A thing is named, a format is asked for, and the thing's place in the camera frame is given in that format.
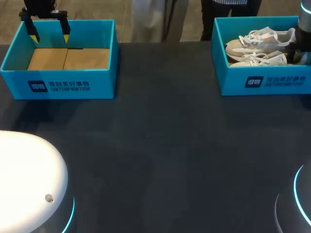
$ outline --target black table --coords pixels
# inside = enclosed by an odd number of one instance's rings
[[[276,232],[276,196],[311,158],[309,96],[221,97],[204,42],[120,44],[116,93],[15,101],[0,80],[0,129],[61,152],[79,233]]]

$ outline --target cardboard box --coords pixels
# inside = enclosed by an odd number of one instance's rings
[[[68,50],[64,69],[107,69],[109,49]]]
[[[35,49],[28,70],[63,69],[68,49]]]
[[[0,73],[16,100],[112,99],[118,66],[114,20],[68,20],[71,32],[65,43],[58,20],[34,21],[40,36],[35,43],[21,22],[4,58]],[[35,49],[108,49],[106,68],[27,70]]]
[[[265,27],[287,31],[295,28],[297,23],[296,16],[216,18],[211,50],[221,94],[311,94],[311,66],[229,67],[225,52],[225,44],[239,35],[248,35],[252,30]]]

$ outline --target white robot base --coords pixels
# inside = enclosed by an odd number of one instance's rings
[[[59,151],[27,133],[0,131],[0,232],[75,232],[75,200]]]

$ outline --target cyan light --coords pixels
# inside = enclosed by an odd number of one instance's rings
[[[311,221],[310,221],[310,219],[307,217],[306,213],[303,211],[303,209],[302,209],[302,207],[301,207],[301,205],[300,205],[300,203],[299,203],[298,196],[297,196],[296,182],[297,182],[297,177],[298,177],[298,174],[299,174],[301,168],[298,170],[298,172],[297,172],[296,175],[295,175],[295,179],[294,179],[294,196],[295,196],[295,200],[296,200],[297,206],[298,206],[298,208],[299,208],[299,210],[300,210],[302,216],[305,218],[305,220],[306,220],[306,221],[309,223],[309,225],[311,226]]]
[[[307,10],[301,3],[301,9],[303,9],[305,12],[311,15],[311,11]]]
[[[68,223],[67,223],[65,229],[62,231],[62,233],[65,233],[65,231],[66,231],[67,228],[69,227],[69,224],[70,224],[70,222],[71,222],[71,220],[72,220],[73,212],[74,212],[74,198],[73,198],[73,207],[72,207],[72,212],[71,212],[70,219],[69,219],[69,221],[68,221]]]

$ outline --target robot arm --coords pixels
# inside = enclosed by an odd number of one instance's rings
[[[55,0],[24,0],[26,7],[23,7],[19,16],[25,22],[28,35],[36,42],[40,42],[39,34],[34,26],[31,16],[38,18],[58,19],[62,27],[65,42],[67,43],[70,26],[67,20],[67,11],[55,10]]]
[[[311,0],[301,2],[298,27],[306,33],[311,33]]]
[[[296,42],[288,46],[291,59],[297,50],[311,52],[311,0],[302,0],[300,6],[298,27],[296,29]]]

